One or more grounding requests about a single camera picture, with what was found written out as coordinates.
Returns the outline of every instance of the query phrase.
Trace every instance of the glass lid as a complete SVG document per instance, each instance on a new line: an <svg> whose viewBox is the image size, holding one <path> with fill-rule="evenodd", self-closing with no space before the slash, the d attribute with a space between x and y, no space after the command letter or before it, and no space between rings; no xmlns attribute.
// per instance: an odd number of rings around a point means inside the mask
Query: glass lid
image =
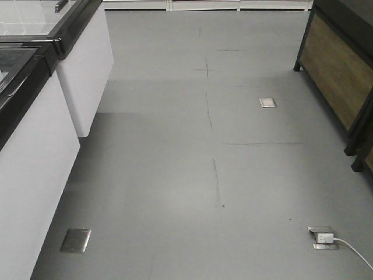
<svg viewBox="0 0 373 280"><path fill-rule="evenodd" d="M48 35L80 0L0 0L0 36Z"/></svg>
<svg viewBox="0 0 373 280"><path fill-rule="evenodd" d="M0 96L36 51L36 48L0 47Z"/></svg>

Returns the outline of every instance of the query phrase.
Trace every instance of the wooden panel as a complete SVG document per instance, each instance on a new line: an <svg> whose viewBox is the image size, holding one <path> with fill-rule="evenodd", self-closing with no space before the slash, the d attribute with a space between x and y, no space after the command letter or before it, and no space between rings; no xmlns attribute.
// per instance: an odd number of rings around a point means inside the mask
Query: wooden panel
<svg viewBox="0 0 373 280"><path fill-rule="evenodd" d="M367 158L365 159L365 162L369 166L369 168L373 171L373 150L369 153Z"/></svg>
<svg viewBox="0 0 373 280"><path fill-rule="evenodd" d="M373 70L318 16L300 61L349 130L373 86Z"/></svg>

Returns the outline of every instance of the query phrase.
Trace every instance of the cabinet leg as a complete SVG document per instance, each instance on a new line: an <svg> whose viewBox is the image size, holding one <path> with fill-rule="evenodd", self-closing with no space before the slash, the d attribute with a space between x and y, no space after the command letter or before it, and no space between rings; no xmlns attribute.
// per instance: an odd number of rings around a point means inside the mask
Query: cabinet leg
<svg viewBox="0 0 373 280"><path fill-rule="evenodd" d="M346 156L354 156L356 155L356 148L354 147L354 145L348 144L344 149L344 153L346 154Z"/></svg>
<svg viewBox="0 0 373 280"><path fill-rule="evenodd" d="M298 61L295 62L293 70L296 71L296 72L299 72L301 70L301 65L299 64Z"/></svg>
<svg viewBox="0 0 373 280"><path fill-rule="evenodd" d="M357 158L355 162L351 165L351 168L352 170L354 170L354 172L362 172L364 166L361 163L361 160Z"/></svg>

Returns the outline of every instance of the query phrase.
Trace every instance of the white cable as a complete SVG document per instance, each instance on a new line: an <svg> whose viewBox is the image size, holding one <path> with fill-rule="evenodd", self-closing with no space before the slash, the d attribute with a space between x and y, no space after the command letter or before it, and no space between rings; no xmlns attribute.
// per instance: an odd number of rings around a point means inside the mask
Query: white cable
<svg viewBox="0 0 373 280"><path fill-rule="evenodd" d="M365 263L370 267L370 269L373 270L372 265L370 263L368 263L368 261L354 247L352 247L350 243L348 243L347 241L344 241L343 239L339 239L339 238L334 238L334 241L340 241L340 242L346 244L347 246L349 246L351 248L351 250L353 250L363 261L365 261Z"/></svg>

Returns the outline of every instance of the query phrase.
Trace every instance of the black metal frame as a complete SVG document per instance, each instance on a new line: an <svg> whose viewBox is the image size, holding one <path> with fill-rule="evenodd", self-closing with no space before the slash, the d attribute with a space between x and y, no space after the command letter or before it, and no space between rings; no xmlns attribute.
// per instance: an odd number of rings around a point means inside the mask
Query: black metal frame
<svg viewBox="0 0 373 280"><path fill-rule="evenodd" d="M357 45L352 38L350 38L348 35L346 35L342 29L337 27L332 22L328 16L322 12L317 6L317 4L321 1L315 1L314 7L312 8L312 11L309 15L309 19L307 22L307 26L305 29L305 33L302 39L302 43L298 52L297 59L295 61L295 65L293 70L298 72L303 68L304 72L307 74L307 76L312 80L312 77L307 72L307 68L301 63L300 58L305 46L305 42L307 40L308 32L312 24L312 20L314 18L314 15L317 14L337 35L369 66L373 69L373 59L372 57L367 54L359 45ZM366 100L364 101L363 105L361 106L354 122L352 123L351 127L349 129L346 129L341 120L338 118L332 107L330 106L329 102L325 99L324 95L322 94L320 88L317 86L317 84L312 80L313 84L316 86L318 90L318 96L323 100L323 103L327 105L330 112L333 115L333 118L335 121L339 124L338 126L342 129L344 134L347 138L347 146L344 150L346 155L355 155L357 152L358 147L361 145L362 140L366 136L364 131L369 126L370 121L373 118L373 88L369 92Z"/></svg>
<svg viewBox="0 0 373 280"><path fill-rule="evenodd" d="M351 165L351 168L355 172L362 172L363 170L368 169L370 170L371 174L373 174L373 170L371 170L368 167L368 164L365 161L369 153L372 151L372 148L373 148L373 130L370 131L369 136L364 146L360 149L354 163Z"/></svg>
<svg viewBox="0 0 373 280"><path fill-rule="evenodd" d="M16 44L15 49L36 48ZM8 82L0 99L0 151L55 70L58 58L51 44L42 44Z"/></svg>
<svg viewBox="0 0 373 280"><path fill-rule="evenodd" d="M48 42L53 44L58 58L64 60L101 3L102 0L80 0L62 17L48 35L0 36L0 43L40 44Z"/></svg>

